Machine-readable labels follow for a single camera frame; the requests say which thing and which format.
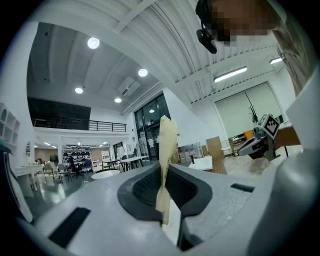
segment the shiny floor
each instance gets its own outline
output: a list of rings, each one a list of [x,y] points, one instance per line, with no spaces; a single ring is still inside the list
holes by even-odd
[[[301,146],[289,146],[287,147],[288,155],[292,156],[300,152]],[[224,160],[224,166],[228,175],[258,179],[264,169],[269,166],[278,166],[283,160],[287,158],[285,149],[282,147],[276,152],[281,156],[271,162],[262,159],[252,159],[246,156],[229,156]],[[144,165],[151,165],[155,161],[147,161],[143,163]],[[190,162],[182,163],[185,166],[189,166]],[[33,223],[37,222],[37,219],[49,211],[52,207],[63,201],[65,198],[70,196],[72,193],[76,192],[82,185],[83,181],[93,182],[94,179],[91,178],[92,173],[85,173],[84,177],[79,176],[78,178],[73,178],[72,181],[65,176],[63,177],[63,184],[55,178],[53,180],[52,176],[46,176],[47,183],[45,184],[44,177],[38,175],[40,189],[38,191],[33,191],[34,197],[25,197],[25,200],[30,207],[30,210],[34,216]]]

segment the doorway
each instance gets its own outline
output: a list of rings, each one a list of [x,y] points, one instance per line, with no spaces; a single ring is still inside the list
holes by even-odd
[[[159,160],[160,125],[144,130],[150,160]]]

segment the black railing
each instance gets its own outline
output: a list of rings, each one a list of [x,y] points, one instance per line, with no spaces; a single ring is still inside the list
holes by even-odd
[[[85,130],[85,131],[102,131],[102,132],[126,132],[125,123],[102,122],[77,118],[65,117],[32,117],[34,127]]]

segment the ceiling vent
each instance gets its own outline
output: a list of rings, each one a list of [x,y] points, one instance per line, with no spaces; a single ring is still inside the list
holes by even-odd
[[[130,96],[139,87],[140,83],[128,76],[120,85],[118,92],[120,92],[122,96]]]

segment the round table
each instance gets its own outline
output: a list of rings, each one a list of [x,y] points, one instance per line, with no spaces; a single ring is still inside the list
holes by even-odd
[[[94,180],[100,180],[100,179],[108,178],[110,176],[113,176],[113,175],[116,175],[116,174],[119,174],[119,173],[120,173],[119,170],[106,170],[106,171],[102,171],[102,172],[93,174],[91,176],[91,178],[94,179]]]

